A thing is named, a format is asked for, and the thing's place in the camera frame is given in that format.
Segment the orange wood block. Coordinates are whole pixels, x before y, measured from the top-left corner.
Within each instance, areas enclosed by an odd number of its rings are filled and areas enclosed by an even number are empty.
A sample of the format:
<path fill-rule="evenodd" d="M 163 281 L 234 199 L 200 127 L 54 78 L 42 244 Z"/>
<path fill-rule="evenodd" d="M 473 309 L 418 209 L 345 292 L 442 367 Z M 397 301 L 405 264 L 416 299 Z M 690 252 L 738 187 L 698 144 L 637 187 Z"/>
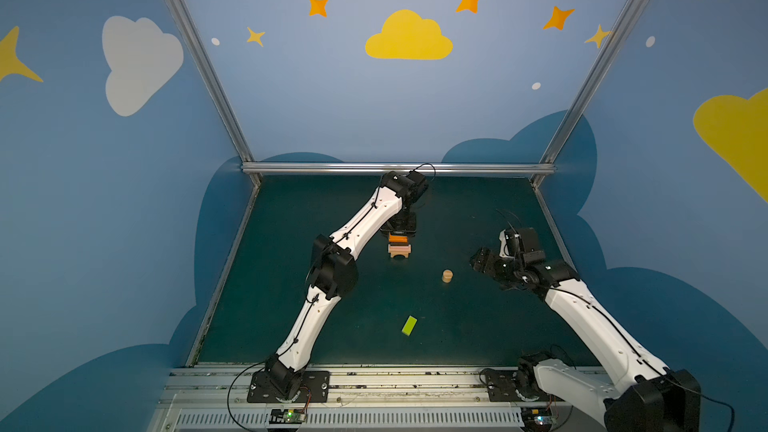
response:
<path fill-rule="evenodd" d="M 409 238 L 406 235 L 389 234 L 388 242 L 390 245 L 408 245 Z"/>

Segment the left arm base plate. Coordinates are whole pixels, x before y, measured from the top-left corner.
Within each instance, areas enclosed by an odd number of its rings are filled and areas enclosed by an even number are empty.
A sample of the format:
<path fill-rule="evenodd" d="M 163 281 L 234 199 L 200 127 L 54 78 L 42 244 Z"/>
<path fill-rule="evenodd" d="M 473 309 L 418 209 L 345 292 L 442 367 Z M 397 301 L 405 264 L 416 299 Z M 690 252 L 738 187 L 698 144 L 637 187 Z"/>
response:
<path fill-rule="evenodd" d="M 289 394 L 282 394 L 265 371 L 254 373 L 246 396 L 248 403 L 326 403 L 330 389 L 330 372 L 305 371 L 298 386 L 291 386 Z"/>

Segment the lime green wood block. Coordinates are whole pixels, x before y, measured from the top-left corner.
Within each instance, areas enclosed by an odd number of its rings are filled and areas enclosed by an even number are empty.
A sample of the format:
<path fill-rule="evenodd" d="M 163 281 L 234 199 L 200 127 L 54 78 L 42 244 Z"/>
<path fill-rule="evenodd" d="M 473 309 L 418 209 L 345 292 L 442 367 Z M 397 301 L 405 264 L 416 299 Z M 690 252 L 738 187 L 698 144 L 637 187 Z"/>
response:
<path fill-rule="evenodd" d="M 409 316 L 406 319 L 406 321 L 405 321 L 405 323 L 404 323 L 404 325 L 403 325 L 403 327 L 401 329 L 401 333 L 404 334 L 405 336 L 410 336 L 412 334 L 412 332 L 413 332 L 417 322 L 418 322 L 418 319 L 416 317 Z"/>

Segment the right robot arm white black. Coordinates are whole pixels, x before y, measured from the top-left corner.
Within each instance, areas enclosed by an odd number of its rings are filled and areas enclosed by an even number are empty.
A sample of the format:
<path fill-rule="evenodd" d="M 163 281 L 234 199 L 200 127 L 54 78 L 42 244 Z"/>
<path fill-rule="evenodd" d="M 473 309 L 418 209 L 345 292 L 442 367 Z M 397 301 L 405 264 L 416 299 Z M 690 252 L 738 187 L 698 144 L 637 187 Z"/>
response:
<path fill-rule="evenodd" d="M 701 387 L 686 370 L 674 371 L 635 340 L 599 303 L 566 261 L 547 258 L 532 228 L 510 227 L 500 247 L 480 248 L 473 270 L 504 290 L 527 290 L 557 313 L 598 360 L 599 378 L 550 352 L 521 357 L 515 372 L 488 369 L 491 398 L 526 402 L 562 399 L 608 431 L 696 431 Z"/>

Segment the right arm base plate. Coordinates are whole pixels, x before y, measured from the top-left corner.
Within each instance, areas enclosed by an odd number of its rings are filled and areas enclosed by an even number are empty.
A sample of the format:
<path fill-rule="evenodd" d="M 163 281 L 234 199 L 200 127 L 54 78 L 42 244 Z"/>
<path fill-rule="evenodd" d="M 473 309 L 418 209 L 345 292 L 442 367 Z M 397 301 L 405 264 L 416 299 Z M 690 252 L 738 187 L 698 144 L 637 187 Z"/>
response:
<path fill-rule="evenodd" d="M 559 400 L 548 394 L 536 382 L 534 373 L 527 370 L 482 369 L 478 378 L 486 388 L 491 402 L 548 402 Z"/>

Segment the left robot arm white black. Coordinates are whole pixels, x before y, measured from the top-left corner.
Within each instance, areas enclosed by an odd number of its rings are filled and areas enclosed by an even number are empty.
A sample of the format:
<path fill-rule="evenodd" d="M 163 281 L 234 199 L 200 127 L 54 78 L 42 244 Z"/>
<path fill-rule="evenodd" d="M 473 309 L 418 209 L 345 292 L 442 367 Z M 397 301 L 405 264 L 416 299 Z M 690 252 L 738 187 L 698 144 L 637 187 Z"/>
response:
<path fill-rule="evenodd" d="M 386 225 L 413 223 L 411 206 L 429 187 L 429 180 L 412 169 L 389 171 L 364 206 L 338 230 L 319 235 L 313 243 L 307 273 L 307 292 L 288 336 L 264 365 L 268 383 L 280 400 L 293 399 L 300 390 L 314 344 L 334 307 L 357 284 L 357 259 L 371 238 Z"/>

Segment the pink wood block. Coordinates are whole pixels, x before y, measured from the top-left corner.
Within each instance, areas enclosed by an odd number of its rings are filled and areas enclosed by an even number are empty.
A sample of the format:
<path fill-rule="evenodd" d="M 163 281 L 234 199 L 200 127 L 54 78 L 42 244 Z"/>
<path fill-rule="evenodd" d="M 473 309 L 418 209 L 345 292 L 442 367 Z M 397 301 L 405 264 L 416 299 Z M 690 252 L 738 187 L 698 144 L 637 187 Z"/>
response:
<path fill-rule="evenodd" d="M 412 247 L 410 245 L 392 245 L 388 246 L 388 252 L 391 255 L 404 255 L 407 256 L 411 253 Z"/>

